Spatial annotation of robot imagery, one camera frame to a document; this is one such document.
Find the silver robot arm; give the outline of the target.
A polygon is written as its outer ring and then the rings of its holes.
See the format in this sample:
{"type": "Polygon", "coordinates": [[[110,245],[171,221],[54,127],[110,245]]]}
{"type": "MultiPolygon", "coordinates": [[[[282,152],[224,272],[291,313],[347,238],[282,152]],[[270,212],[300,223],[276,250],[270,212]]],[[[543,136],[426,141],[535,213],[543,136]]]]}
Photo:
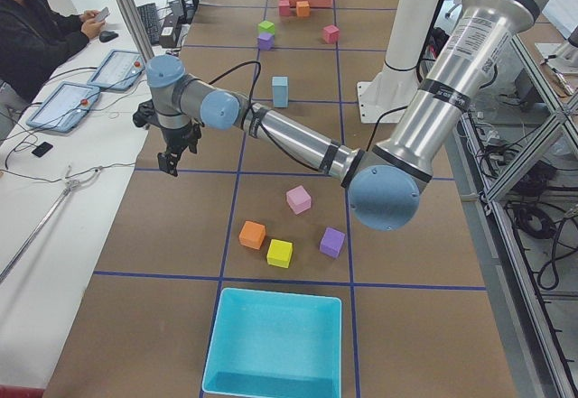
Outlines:
{"type": "Polygon", "coordinates": [[[340,180],[356,218],[389,231],[418,209],[433,176],[432,161],[480,88],[492,77],[512,37],[531,28],[549,0],[462,0],[462,14],[393,133],[364,152],[309,129],[188,74],[171,55],[146,66],[152,97],[138,107],[137,126],[157,126],[166,144],[161,171],[177,172],[184,151],[194,151],[202,127],[238,127],[266,139],[304,166],[340,180]]]}

